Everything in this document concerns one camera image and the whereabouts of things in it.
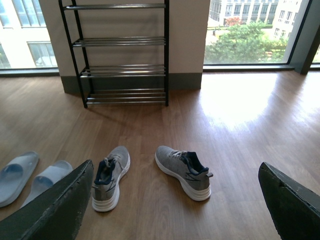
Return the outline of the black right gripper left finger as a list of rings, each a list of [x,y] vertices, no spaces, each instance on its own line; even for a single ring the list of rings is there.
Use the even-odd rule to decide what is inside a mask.
[[[0,222],[2,240],[74,240],[91,195],[90,159]]]

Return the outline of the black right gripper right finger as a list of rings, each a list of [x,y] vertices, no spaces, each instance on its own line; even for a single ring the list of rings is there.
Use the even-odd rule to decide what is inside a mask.
[[[263,162],[258,180],[266,206],[282,240],[320,238],[320,196]]]

